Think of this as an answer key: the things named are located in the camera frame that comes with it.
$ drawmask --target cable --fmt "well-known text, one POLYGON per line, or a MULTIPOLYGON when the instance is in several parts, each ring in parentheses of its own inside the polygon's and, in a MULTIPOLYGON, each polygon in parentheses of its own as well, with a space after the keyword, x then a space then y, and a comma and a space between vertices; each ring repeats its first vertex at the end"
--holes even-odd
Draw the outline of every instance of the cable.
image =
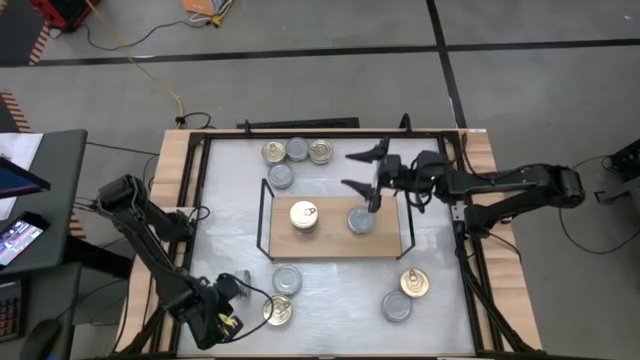
POLYGON ((119 297, 116 299, 116 301, 111 302, 110 304, 108 304, 107 306, 103 307, 102 309, 100 309, 100 311, 98 311, 95 315, 93 315, 90 319, 89 319, 89 324, 92 326, 114 326, 114 325, 118 325, 120 322, 115 322, 115 323, 106 323, 106 324, 100 324, 100 323, 95 323, 93 320, 95 318, 97 318, 98 316, 102 315, 105 311, 111 309, 112 307, 114 307, 115 305, 117 305, 118 303, 120 303, 120 301, 124 300, 124 296, 123 297, 119 297))
MULTIPOLYGON (((151 161, 153 159, 157 159, 159 155, 153 155, 151 156, 147 162, 144 164, 144 168, 142 168, 142 183, 143 184, 147 184, 146 178, 147 178, 147 168, 149 167, 149 164, 151 164, 151 161)), ((151 191, 151 184, 147 184, 147 188, 149 191, 151 191)))
POLYGON ((500 242, 502 242, 503 244, 507 245, 508 247, 510 247, 517 255, 518 255, 518 259, 520 260, 520 263, 522 263, 522 254, 520 254, 520 250, 518 250, 517 247, 515 247, 512 243, 508 242, 507 240, 505 240, 504 238, 501 238, 500 236, 490 232, 487 230, 487 234, 489 234, 490 236, 492 236, 494 239, 499 240, 500 242))
POLYGON ((143 323, 147 322, 147 312, 149 310, 149 302, 151 301, 151 285, 153 285, 153 277, 151 276, 151 273, 149 273, 149 290, 147 291, 147 305, 145 305, 144 307, 144 316, 142 316, 143 323))
POLYGON ((82 303, 83 301, 85 301, 89 296, 91 296, 91 295, 95 294, 96 292, 98 292, 98 291, 100 291, 100 290, 102 290, 102 289, 104 289, 104 288, 106 288, 106 287, 109 287, 109 286, 111 286, 111 285, 113 285, 113 284, 117 284, 117 283, 119 283, 119 282, 123 282, 123 281, 125 281, 125 279, 118 279, 118 280, 116 280, 116 281, 112 281, 112 282, 107 283, 107 284, 104 284, 104 285, 102 285, 102 286, 98 286, 97 288, 95 288, 95 289, 91 290, 91 291, 90 291, 87 295, 85 295, 82 299, 77 300, 77 301, 74 301, 74 302, 73 302, 73 303, 72 303, 68 308, 66 308, 63 312, 61 312, 58 316, 56 316, 56 320, 60 320, 60 318, 62 317, 62 315, 66 314, 66 313, 67 313, 67 311, 69 311, 69 310, 71 310, 71 309, 75 308, 76 306, 78 306, 78 304, 80 304, 80 303, 82 303))
POLYGON ((465 132, 464 134, 462 134, 462 157, 464 158, 465 163, 467 164, 467 167, 469 168, 469 171, 471 171, 471 174, 475 177, 477 177, 478 179, 481 180, 488 180, 488 181, 496 181, 496 180, 500 180, 500 179, 504 179, 505 177, 515 174, 517 172, 520 172, 524 169, 528 169, 530 167, 533 166, 538 166, 538 165, 542 165, 542 166, 546 166, 546 164, 527 164, 527 165, 523 165, 523 166, 519 166, 515 169, 511 169, 509 171, 505 171, 502 174, 496 175, 496 176, 483 176, 481 174, 478 174, 476 172, 476 170, 473 168, 473 166, 471 166, 471 161, 469 161, 469 154, 467 154, 467 133, 465 132))
POLYGON ((567 239, 569 239, 569 241, 571 241, 571 243, 573 245, 575 245, 576 247, 578 247, 580 250, 588 252, 589 254, 593 254, 593 255, 607 255, 607 254, 611 254, 612 252, 619 250, 620 248, 622 248, 623 246, 627 245, 629 242, 631 242, 633 239, 636 238, 636 236, 640 235, 640 229, 638 229, 638 231, 636 231, 633 235, 631 235, 629 238, 627 238, 626 240, 624 240, 623 242, 621 242, 620 244, 614 246, 611 249, 608 250, 591 250, 591 249, 587 249, 586 247, 580 245, 577 241, 575 241, 571 235, 569 235, 569 232, 567 231, 567 227, 564 224, 564 218, 562 217, 562 209, 558 209, 558 219, 560 220, 560 226, 562 227, 562 231, 564 232, 564 235, 567 237, 567 239))
POLYGON ((116 348, 118 347, 118 343, 120 343, 120 339, 122 339, 122 334, 124 333, 124 328, 127 325, 127 312, 129 311, 129 287, 127 287, 127 296, 124 298, 124 313, 122 314, 122 326, 120 326, 120 331, 118 336, 116 337, 116 342, 113 344, 113 348, 111 349, 111 353, 116 352, 116 348))
POLYGON ((130 148, 125 148, 125 147, 120 147, 120 146, 113 146, 113 145, 105 145, 105 144, 100 144, 100 143, 94 143, 92 141, 87 141, 86 144, 87 145, 97 146, 97 147, 103 147, 103 148, 106 148, 106 149, 128 151, 128 152, 132 152, 132 153, 136 153, 136 154, 156 155, 156 156, 159 155, 157 153, 152 153, 152 152, 149 152, 149 151, 136 150, 136 149, 130 149, 130 148))
POLYGON ((194 13, 193 15, 191 15, 191 17, 189 18, 190 22, 200 22, 200 21, 208 21, 211 22, 211 17, 203 17, 203 18, 198 18, 196 19, 196 16, 200 15, 200 13, 194 13))
POLYGON ((118 50, 122 50, 122 49, 125 49, 125 48, 134 47, 134 46, 136 46, 136 45, 138 45, 138 44, 142 43, 143 41, 147 40, 147 38, 149 38, 149 36, 151 36, 151 34, 153 34, 156 30, 158 30, 158 29, 162 29, 162 28, 166 28, 166 27, 175 26, 175 25, 178 25, 178 24, 184 24, 184 25, 187 25, 187 26, 189 26, 189 27, 191 27, 191 28, 194 28, 194 29, 199 29, 199 28, 202 28, 202 27, 205 27, 205 26, 207 26, 207 25, 208 25, 208 23, 204 23, 204 24, 201 24, 201 25, 193 25, 193 24, 189 24, 189 23, 188 23, 188 22, 186 22, 186 21, 178 20, 178 21, 174 21, 174 22, 172 22, 172 23, 162 24, 162 25, 158 25, 158 26, 154 27, 154 28, 153 28, 153 29, 151 29, 151 31, 149 31, 149 32, 147 33, 147 35, 145 35, 142 39, 137 40, 137 41, 134 41, 134 42, 132 42, 131 44, 121 44, 121 43, 120 43, 120 44, 118 44, 118 46, 113 47, 113 48, 107 48, 107 47, 103 47, 103 46, 100 46, 100 45, 95 44, 95 43, 91 40, 91 29, 90 29, 90 28, 89 28, 89 26, 87 26, 86 24, 82 24, 82 25, 78 26, 78 29, 79 29, 79 28, 85 28, 85 29, 87 29, 87 42, 89 43, 89 45, 91 45, 91 46, 93 46, 94 48, 99 49, 99 50, 113 52, 113 51, 118 51, 118 50))
POLYGON ((166 90, 172 97, 173 99, 178 103, 178 115, 179 116, 183 116, 184 115, 184 105, 182 104, 182 101, 180 100, 180 97, 178 97, 178 95, 176 95, 175 92, 173 92, 173 90, 171 90, 171 88, 169 86, 167 86, 165 83, 163 83, 162 81, 160 81, 159 79, 157 79, 156 77, 154 77, 153 75, 151 75, 145 68, 143 68, 142 66, 140 66, 132 57, 131 55, 129 55, 129 52, 127 51, 127 46, 122 42, 122 40, 120 40, 120 36, 118 35, 118 32, 116 31, 116 29, 114 28, 113 25, 111 25, 110 22, 108 22, 104 16, 102 16, 102 13, 100 13, 100 11, 98 11, 98 9, 96 9, 96 7, 91 3, 90 0, 84 0, 84 2, 91 8, 91 10, 96 14, 96 16, 98 17, 98 19, 100 20, 100 22, 102 22, 102 24, 104 25, 105 29, 107 29, 108 32, 111 33, 111 36, 113 37, 113 39, 116 41, 116 43, 118 43, 119 46, 121 46, 122 48, 120 50, 123 51, 123 53, 126 55, 127 59, 129 60, 129 62, 131 62, 131 64, 133 64, 135 67, 137 67, 138 69, 140 69, 140 71, 142 71, 145 75, 147 75, 149 77, 149 79, 153 80, 159 87, 163 88, 164 90, 166 90))
POLYGON ((193 210, 191 210, 191 213, 189 214, 189 216, 187 216, 187 219, 191 219, 191 217, 193 216, 193 214, 198 213, 198 216, 196 217, 196 221, 200 221, 200 220, 204 220, 206 218, 209 217, 209 215, 211 215, 211 210, 204 206, 204 205, 200 205, 200 206, 196 206, 193 210), (207 210, 207 215, 200 217, 200 210, 205 209, 207 210))
MULTIPOLYGON (((583 164, 586 164, 590 161, 593 160, 598 160, 598 159, 606 159, 610 157, 610 155, 600 155, 600 156, 594 156, 594 157, 590 157, 588 159, 582 160, 580 162, 578 162, 576 165, 574 165, 571 169, 575 170, 578 167, 580 167, 583 164)), ((608 250, 592 250, 592 249, 588 249, 586 247, 584 247, 583 245, 580 245, 576 240, 573 239, 573 237, 571 237, 571 235, 569 235, 569 231, 567 230, 567 227, 564 223, 564 217, 562 216, 562 209, 559 208, 558 209, 558 220, 560 221, 560 227, 562 227, 562 232, 564 233, 564 235, 566 236, 567 239, 569 239, 569 241, 575 245, 577 248, 579 248, 580 250, 587 252, 589 254, 593 254, 593 255, 607 255, 607 254, 611 254, 614 251, 617 251, 619 249, 621 249, 623 246, 625 246, 626 244, 628 244, 629 242, 631 242, 632 240, 634 240, 636 238, 636 236, 640 235, 640 229, 638 229, 638 231, 636 231, 635 233, 633 233, 633 235, 631 235, 629 238, 627 238, 626 240, 624 240, 623 242, 621 242, 620 244, 612 247, 611 249, 608 250)))
POLYGON ((246 338, 247 336, 249 336, 249 335, 253 334, 253 333, 254 333, 254 332, 256 332, 256 331, 258 331, 258 330, 259 330, 261 327, 263 327, 267 322, 269 322, 269 320, 271 320, 271 317, 273 316, 274 305, 273 305, 273 299, 272 299, 272 298, 271 298, 271 296, 269 296, 269 294, 267 294, 266 292, 264 292, 264 291, 262 291, 262 290, 260 290, 260 289, 258 289, 258 288, 254 288, 253 286, 251 286, 251 285, 249 285, 249 284, 246 284, 245 282, 243 282, 242 280, 238 279, 238 278, 237 278, 236 276, 234 276, 234 275, 227 274, 227 273, 223 273, 223 274, 221 274, 221 275, 229 276, 229 277, 233 278, 235 281, 237 281, 237 282, 239 282, 240 284, 242 284, 243 286, 246 286, 246 287, 248 287, 249 289, 251 289, 251 290, 253 290, 253 291, 259 292, 260 294, 264 295, 264 296, 267 298, 267 300, 269 300, 269 302, 271 303, 271 312, 269 313, 269 316, 268 316, 268 317, 267 317, 267 318, 266 318, 262 323, 260 323, 260 325, 258 325, 258 326, 256 326, 256 327, 254 327, 253 329, 251 329, 251 330, 247 331, 246 333, 244 333, 244 334, 242 334, 242 335, 240 335, 240 336, 238 336, 238 337, 235 337, 235 338, 233 338, 233 339, 229 339, 229 340, 227 340, 227 341, 223 341, 223 342, 221 342, 221 344, 229 344, 229 343, 236 342, 236 341, 238 341, 238 340, 242 340, 242 339, 246 338))
POLYGON ((182 125, 182 121, 184 120, 184 123, 186 124, 187 118, 189 116, 194 116, 194 115, 203 115, 203 116, 207 117, 207 122, 203 126, 201 126, 199 128, 196 128, 196 129, 215 129, 216 128, 215 126, 210 125, 211 124, 211 115, 209 115, 206 112, 202 112, 202 111, 196 111, 196 112, 188 113, 187 115, 182 116, 181 119, 176 119, 176 122, 178 122, 178 125, 182 125))

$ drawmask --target keyboard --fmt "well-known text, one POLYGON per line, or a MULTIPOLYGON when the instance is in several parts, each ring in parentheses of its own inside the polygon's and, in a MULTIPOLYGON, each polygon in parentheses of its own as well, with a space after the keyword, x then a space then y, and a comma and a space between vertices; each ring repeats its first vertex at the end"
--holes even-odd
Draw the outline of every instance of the keyboard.
POLYGON ((0 342, 21 336, 22 295, 20 280, 0 284, 0 342))

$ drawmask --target red equipment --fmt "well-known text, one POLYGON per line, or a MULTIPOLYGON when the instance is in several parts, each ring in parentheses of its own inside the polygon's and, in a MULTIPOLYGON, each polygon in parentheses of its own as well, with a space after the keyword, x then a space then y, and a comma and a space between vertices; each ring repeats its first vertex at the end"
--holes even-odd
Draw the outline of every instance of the red equipment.
MULTIPOLYGON (((94 5, 100 2, 90 1, 94 5)), ((31 5, 42 15, 49 27, 63 32, 74 31, 91 12, 85 0, 31 0, 31 5)))

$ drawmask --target gold can lid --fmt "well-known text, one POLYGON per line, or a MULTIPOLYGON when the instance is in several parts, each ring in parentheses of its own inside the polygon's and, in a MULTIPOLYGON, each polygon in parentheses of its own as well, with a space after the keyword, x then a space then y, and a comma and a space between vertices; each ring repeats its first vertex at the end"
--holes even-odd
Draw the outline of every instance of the gold can lid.
POLYGON ((286 155, 287 151, 284 145, 277 141, 268 142, 262 147, 262 157, 269 164, 277 164, 283 161, 286 155))
POLYGON ((424 271, 411 268, 400 277, 400 286, 405 294, 411 297, 420 297, 429 290, 429 278, 424 271))
POLYGON ((298 229, 312 228, 318 222, 318 208, 310 201, 298 201, 291 207, 289 219, 298 229))
POLYGON ((326 164, 333 156, 333 146, 327 140, 316 140, 309 147, 309 158, 316 164, 326 164))
POLYGON ((271 314, 271 301, 267 300, 262 307, 264 319, 269 319, 269 324, 273 326, 280 326, 289 321, 293 315, 291 300, 284 295, 273 295, 271 300, 273 301, 273 315, 271 315, 269 319, 269 315, 271 314))

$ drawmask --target wooden board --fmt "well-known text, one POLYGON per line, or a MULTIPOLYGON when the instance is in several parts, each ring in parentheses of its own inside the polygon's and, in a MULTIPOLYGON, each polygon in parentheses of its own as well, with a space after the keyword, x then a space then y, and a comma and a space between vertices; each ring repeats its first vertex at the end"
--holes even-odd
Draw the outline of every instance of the wooden board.
POLYGON ((269 254, 274 258, 398 257, 402 253, 398 206, 384 197, 376 213, 376 225, 366 235, 347 227, 347 214, 362 205, 360 197, 276 197, 271 210, 269 254), (289 210, 298 201, 318 208, 318 227, 310 234, 298 232, 289 221, 289 210))

